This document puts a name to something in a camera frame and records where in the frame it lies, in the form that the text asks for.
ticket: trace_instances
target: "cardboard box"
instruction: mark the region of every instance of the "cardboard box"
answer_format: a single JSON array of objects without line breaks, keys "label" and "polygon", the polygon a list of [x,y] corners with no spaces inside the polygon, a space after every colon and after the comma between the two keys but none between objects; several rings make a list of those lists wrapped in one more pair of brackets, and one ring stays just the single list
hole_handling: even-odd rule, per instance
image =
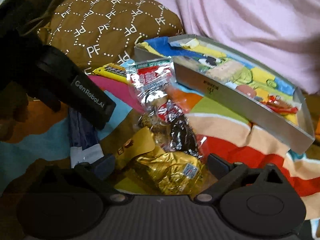
[{"label": "cardboard box", "polygon": [[[284,77],[280,76],[275,71],[263,65],[261,62],[258,62],[257,60],[235,49],[215,42],[212,39],[186,34],[171,37],[169,38],[169,42],[183,40],[183,43],[186,43],[194,38],[197,38],[200,42],[213,45],[217,50],[234,54],[237,57],[249,61],[295,87],[293,101],[302,104],[301,110],[297,113],[299,126],[289,122],[281,115],[273,112],[271,109],[267,108],[253,98],[250,98],[246,94],[175,62],[174,68],[178,83],[202,93],[203,95],[228,107],[239,115],[244,116],[251,122],[256,123],[270,134],[278,138],[280,141],[288,145],[294,152],[298,154],[302,154],[309,148],[309,146],[315,140],[315,134],[305,98],[299,88],[297,88]],[[135,46],[135,60],[137,62],[155,58],[159,58],[159,56],[148,52],[138,44]]]}]

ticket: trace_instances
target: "pink fabric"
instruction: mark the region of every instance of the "pink fabric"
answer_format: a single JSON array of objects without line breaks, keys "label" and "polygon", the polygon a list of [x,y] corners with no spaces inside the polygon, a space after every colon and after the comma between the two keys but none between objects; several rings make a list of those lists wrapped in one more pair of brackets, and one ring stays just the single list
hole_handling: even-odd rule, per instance
[{"label": "pink fabric", "polygon": [[136,111],[144,113],[139,101],[131,97],[128,85],[101,76],[88,75],[88,77],[102,90],[108,90],[111,94],[131,106]]},{"label": "pink fabric", "polygon": [[180,17],[188,34],[237,49],[308,93],[320,91],[320,0],[156,1]]}]

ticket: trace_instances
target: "gold snack package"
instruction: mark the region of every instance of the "gold snack package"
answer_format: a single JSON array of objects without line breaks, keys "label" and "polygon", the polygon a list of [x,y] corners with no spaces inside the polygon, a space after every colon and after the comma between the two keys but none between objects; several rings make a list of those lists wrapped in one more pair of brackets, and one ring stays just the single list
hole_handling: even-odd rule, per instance
[{"label": "gold snack package", "polygon": [[109,63],[102,67],[96,68],[93,73],[102,77],[111,78],[122,83],[129,83],[127,81],[125,68],[114,63]]},{"label": "gold snack package", "polygon": [[208,184],[209,171],[196,157],[184,152],[166,153],[160,146],[138,156],[131,168],[141,180],[152,183],[151,188],[155,186],[165,195],[194,197],[212,184]]},{"label": "gold snack package", "polygon": [[155,146],[150,129],[140,129],[116,153],[116,169],[122,170],[134,157],[153,151]]}]

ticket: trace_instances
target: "brown pillowcase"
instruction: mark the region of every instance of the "brown pillowcase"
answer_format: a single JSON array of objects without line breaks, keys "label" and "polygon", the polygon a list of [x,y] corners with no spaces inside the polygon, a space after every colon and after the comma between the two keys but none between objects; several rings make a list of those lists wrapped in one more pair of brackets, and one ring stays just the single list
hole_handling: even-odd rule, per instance
[{"label": "brown pillowcase", "polygon": [[154,0],[65,0],[38,35],[90,73],[129,60],[137,42],[183,32],[179,18]]}]

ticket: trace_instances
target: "gold foil wrapper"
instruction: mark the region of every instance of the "gold foil wrapper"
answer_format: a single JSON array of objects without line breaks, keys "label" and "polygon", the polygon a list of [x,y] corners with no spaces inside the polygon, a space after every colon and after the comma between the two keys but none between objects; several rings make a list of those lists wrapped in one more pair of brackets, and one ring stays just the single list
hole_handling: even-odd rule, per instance
[{"label": "gold foil wrapper", "polygon": [[165,195],[199,194],[205,188],[208,170],[196,158],[184,152],[164,152],[156,146],[139,155],[131,168],[145,183],[153,183]]}]

